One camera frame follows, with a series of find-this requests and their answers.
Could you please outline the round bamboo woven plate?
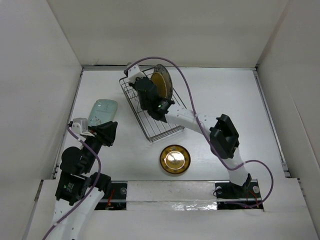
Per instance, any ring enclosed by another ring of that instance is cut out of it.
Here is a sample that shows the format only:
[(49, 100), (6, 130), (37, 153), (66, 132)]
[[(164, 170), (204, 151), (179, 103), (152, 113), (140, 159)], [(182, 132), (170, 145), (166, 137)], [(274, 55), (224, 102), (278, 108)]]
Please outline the round bamboo woven plate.
[(160, 97), (167, 97), (167, 86), (164, 77), (159, 72), (154, 72), (151, 75), (151, 81), (155, 84), (157, 92)]

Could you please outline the light green rectangular plate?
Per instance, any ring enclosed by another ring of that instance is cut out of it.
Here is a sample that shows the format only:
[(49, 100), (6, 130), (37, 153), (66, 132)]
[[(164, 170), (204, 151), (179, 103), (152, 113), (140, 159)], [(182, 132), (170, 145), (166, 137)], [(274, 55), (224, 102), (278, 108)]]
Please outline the light green rectangular plate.
[(88, 125), (98, 126), (113, 121), (118, 109), (118, 103), (110, 99), (98, 99), (89, 114)]

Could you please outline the blue floral round plate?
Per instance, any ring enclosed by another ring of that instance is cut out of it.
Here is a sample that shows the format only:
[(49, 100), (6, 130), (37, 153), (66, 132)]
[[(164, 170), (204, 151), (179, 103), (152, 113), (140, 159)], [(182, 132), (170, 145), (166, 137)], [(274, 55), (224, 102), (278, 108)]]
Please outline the blue floral round plate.
[(165, 83), (166, 83), (166, 87), (167, 87), (167, 97), (166, 97), (166, 99), (171, 100), (172, 96), (173, 96), (173, 82), (172, 82), (172, 79), (171, 79), (171, 76), (170, 76), (168, 70), (166, 69), (166, 67), (164, 65), (157, 64), (154, 67), (153, 73), (154, 72), (158, 72), (164, 77), (164, 80), (165, 80)]

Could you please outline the gold and black plate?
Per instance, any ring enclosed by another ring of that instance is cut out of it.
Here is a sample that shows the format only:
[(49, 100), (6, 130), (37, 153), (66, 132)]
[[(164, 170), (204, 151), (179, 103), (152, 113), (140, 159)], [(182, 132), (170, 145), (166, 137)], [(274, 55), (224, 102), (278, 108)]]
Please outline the gold and black plate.
[(168, 174), (180, 175), (190, 167), (191, 155), (185, 147), (172, 144), (162, 150), (159, 156), (159, 163)]

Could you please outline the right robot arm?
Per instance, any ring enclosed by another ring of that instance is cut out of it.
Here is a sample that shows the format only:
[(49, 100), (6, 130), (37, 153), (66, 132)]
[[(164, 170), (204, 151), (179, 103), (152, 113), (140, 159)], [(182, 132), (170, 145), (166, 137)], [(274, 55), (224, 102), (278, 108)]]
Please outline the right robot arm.
[(224, 192), (230, 199), (239, 199), (249, 191), (252, 177), (240, 157), (239, 133), (228, 115), (214, 118), (176, 104), (172, 100), (171, 78), (160, 73), (131, 77), (129, 85), (137, 92), (141, 109), (154, 120), (179, 125), (205, 137), (211, 152), (228, 171), (229, 185)]

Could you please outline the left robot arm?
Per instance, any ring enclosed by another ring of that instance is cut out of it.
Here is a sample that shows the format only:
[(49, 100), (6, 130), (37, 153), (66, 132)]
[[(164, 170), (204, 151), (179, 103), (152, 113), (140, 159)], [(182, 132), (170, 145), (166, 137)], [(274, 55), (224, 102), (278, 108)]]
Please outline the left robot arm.
[(89, 126), (87, 119), (75, 118), (66, 127), (82, 147), (71, 146), (61, 155), (51, 227), (45, 240), (79, 240), (95, 207), (112, 191), (111, 177), (102, 173), (98, 156), (102, 147), (111, 147), (118, 123), (109, 121)]

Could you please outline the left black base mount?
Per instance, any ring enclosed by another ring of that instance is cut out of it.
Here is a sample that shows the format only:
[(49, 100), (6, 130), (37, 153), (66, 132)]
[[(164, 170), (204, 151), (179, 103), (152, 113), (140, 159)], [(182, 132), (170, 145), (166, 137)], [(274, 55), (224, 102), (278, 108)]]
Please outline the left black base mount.
[(127, 181), (113, 181), (110, 191), (98, 202), (96, 211), (122, 211), (127, 209)]

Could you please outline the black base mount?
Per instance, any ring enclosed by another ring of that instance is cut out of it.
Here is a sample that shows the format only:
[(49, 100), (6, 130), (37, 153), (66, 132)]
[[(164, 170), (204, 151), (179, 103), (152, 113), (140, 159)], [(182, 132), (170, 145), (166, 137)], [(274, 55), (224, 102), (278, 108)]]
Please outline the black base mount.
[(218, 210), (264, 209), (257, 181), (251, 181), (244, 191), (237, 185), (232, 186), (228, 181), (219, 181), (214, 185), (215, 190), (212, 195), (216, 197)]
[(113, 181), (110, 191), (98, 202), (96, 211), (122, 211), (127, 209), (127, 181)]

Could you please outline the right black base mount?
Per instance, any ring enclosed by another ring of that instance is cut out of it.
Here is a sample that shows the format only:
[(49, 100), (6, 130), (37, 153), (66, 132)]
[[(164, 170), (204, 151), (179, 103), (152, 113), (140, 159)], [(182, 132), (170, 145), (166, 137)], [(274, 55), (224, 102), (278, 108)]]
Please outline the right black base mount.
[(232, 186), (228, 181), (219, 181), (214, 185), (215, 190), (212, 195), (216, 197), (218, 210), (264, 209), (257, 181), (251, 181), (244, 191), (237, 185)]

